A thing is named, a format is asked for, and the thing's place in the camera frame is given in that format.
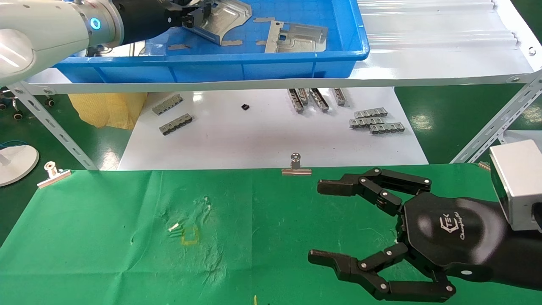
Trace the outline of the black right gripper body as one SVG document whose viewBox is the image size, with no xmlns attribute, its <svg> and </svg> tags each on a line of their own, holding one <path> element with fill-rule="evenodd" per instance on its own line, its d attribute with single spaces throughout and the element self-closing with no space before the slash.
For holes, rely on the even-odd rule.
<svg viewBox="0 0 542 305">
<path fill-rule="evenodd" d="M 401 228 L 406 259 L 425 276 L 542 287 L 541 233 L 512 230 L 497 202 L 424 192 L 405 202 Z"/>
</svg>

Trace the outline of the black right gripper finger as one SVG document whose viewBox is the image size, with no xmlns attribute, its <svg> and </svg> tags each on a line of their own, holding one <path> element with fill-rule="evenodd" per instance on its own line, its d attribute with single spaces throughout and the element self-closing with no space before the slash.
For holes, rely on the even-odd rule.
<svg viewBox="0 0 542 305">
<path fill-rule="evenodd" d="M 429 178 L 373 168 L 363 174 L 344 174 L 339 180 L 320 180 L 317 192 L 323 195 L 358 195 L 389 216 L 404 213 L 403 201 L 391 191 L 417 196 L 431 190 Z"/>
<path fill-rule="evenodd" d="M 404 260 L 415 265 L 416 259 L 414 249 L 405 243 L 396 243 L 364 259 L 316 249 L 308 253 L 308 262 L 332 268 L 338 280 L 360 285 L 377 300 L 442 303 L 455 295 L 455 286 L 444 272 L 436 269 L 419 268 L 430 282 L 387 281 L 378 274 Z"/>
</svg>

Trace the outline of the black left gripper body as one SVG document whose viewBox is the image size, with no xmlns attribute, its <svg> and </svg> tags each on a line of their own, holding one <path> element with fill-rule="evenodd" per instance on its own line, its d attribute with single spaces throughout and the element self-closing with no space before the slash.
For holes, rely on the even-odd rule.
<svg viewBox="0 0 542 305">
<path fill-rule="evenodd" d="M 114 7 L 122 21 L 122 39 L 119 45 L 152 39 L 181 27 L 180 11 L 170 11 L 170 0 L 115 0 Z"/>
</svg>

